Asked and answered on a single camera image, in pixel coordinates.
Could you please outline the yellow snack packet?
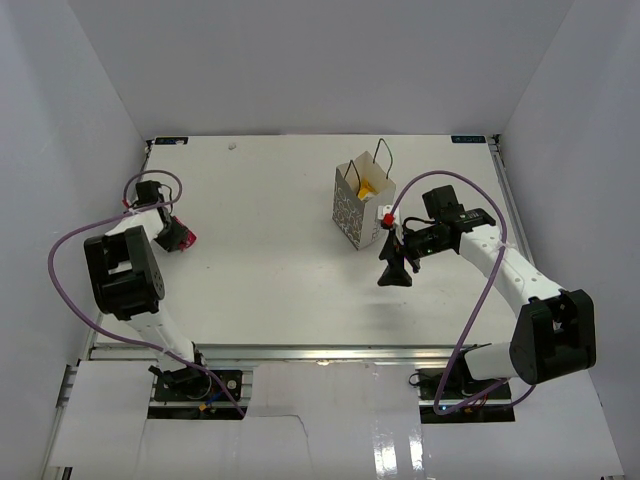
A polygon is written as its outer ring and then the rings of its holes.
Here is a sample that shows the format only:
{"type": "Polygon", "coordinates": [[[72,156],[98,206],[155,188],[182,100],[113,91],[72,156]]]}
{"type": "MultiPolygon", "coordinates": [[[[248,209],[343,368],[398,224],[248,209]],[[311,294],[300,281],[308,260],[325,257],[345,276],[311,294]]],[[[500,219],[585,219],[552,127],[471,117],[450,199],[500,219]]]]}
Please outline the yellow snack packet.
{"type": "Polygon", "coordinates": [[[366,179],[362,179],[359,183],[357,198],[362,202],[368,202],[377,196],[378,192],[374,186],[366,179]]]}

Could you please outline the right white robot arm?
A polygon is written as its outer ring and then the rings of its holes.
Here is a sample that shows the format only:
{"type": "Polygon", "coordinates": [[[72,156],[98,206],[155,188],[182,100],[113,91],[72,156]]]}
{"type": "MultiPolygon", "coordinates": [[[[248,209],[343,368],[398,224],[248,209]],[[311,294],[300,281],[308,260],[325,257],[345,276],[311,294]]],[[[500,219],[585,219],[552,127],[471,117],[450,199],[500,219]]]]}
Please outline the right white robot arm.
{"type": "Polygon", "coordinates": [[[457,355],[451,384],[459,396],[477,397],[489,380],[519,378],[534,386],[595,365],[594,304],[585,291],[545,277],[507,245],[489,213],[459,203],[452,186],[425,193],[423,201],[429,218],[420,230],[406,227],[392,206],[379,208],[377,219],[388,233],[379,285],[409,287],[422,259],[453,251],[490,281],[516,317],[510,341],[457,355]]]}

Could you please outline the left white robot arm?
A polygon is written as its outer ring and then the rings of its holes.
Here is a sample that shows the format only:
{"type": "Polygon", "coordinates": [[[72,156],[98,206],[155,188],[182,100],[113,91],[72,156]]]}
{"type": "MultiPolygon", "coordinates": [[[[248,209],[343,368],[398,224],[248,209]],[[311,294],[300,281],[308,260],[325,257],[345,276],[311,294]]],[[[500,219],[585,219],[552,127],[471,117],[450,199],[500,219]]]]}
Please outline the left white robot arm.
{"type": "Polygon", "coordinates": [[[162,306],[165,284],[152,249],[157,244],[167,253],[182,252],[196,236],[163,205],[160,182],[141,181],[135,190],[133,205],[147,210],[84,241],[94,298],[102,313],[128,325],[153,352],[156,364],[150,371],[167,389],[201,399],[212,377],[195,343],[162,306]]]}

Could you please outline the paper coffee bag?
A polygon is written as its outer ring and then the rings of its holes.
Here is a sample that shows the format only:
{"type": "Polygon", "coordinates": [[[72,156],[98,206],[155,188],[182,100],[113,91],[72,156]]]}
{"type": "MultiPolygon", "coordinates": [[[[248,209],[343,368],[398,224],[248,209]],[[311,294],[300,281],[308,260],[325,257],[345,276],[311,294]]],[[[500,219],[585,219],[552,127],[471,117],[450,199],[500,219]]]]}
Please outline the paper coffee bag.
{"type": "Polygon", "coordinates": [[[376,242],[381,234],[377,207],[391,205],[394,201],[393,164],[393,153],[387,141],[379,138],[373,154],[365,151],[335,169],[332,220],[356,250],[376,242]],[[378,192],[368,202],[357,198],[362,179],[368,180],[378,192]]]}

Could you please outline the left blue table label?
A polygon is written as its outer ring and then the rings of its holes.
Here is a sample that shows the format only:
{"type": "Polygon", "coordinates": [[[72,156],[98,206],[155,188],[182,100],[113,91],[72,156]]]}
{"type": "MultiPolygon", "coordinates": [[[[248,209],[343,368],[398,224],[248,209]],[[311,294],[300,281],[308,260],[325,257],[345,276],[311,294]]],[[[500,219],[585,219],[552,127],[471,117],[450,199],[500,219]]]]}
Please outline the left blue table label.
{"type": "Polygon", "coordinates": [[[154,145],[186,145],[189,141],[188,137],[156,137],[154,139],[154,145]]]}

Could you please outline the blue table label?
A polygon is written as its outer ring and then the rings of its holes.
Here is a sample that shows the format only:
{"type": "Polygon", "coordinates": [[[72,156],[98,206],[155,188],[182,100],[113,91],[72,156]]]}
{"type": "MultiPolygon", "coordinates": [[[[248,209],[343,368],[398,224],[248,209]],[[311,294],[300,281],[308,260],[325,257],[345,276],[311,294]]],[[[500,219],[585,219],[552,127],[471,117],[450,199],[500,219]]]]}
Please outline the blue table label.
{"type": "Polygon", "coordinates": [[[186,145],[189,141],[188,137],[156,137],[154,139],[154,145],[186,145]]]}
{"type": "Polygon", "coordinates": [[[455,144],[485,144],[486,138],[482,135],[452,135],[451,141],[455,144]]]}

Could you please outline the right blue table label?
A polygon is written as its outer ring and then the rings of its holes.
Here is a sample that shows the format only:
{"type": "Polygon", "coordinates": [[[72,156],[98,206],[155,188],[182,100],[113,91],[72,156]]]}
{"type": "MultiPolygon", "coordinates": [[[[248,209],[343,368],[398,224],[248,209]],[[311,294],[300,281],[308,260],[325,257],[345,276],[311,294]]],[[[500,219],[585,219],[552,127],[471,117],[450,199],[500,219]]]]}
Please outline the right blue table label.
{"type": "Polygon", "coordinates": [[[452,135],[451,141],[455,144],[485,144],[486,138],[482,135],[452,135]]]}

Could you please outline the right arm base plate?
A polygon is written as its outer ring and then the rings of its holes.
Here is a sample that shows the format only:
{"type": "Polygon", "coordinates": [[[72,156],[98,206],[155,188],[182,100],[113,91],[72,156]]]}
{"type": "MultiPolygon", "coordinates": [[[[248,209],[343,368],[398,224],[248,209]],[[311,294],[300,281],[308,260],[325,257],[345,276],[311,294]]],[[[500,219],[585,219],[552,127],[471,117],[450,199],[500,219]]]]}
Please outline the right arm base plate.
{"type": "Polygon", "coordinates": [[[460,410],[441,415],[449,407],[473,397],[495,383],[495,380],[466,381],[451,374],[443,389],[437,413],[433,409],[442,369],[419,369],[410,375],[408,383],[419,396],[420,420],[423,425],[511,423],[515,421],[512,395],[508,384],[470,402],[460,410]]]}

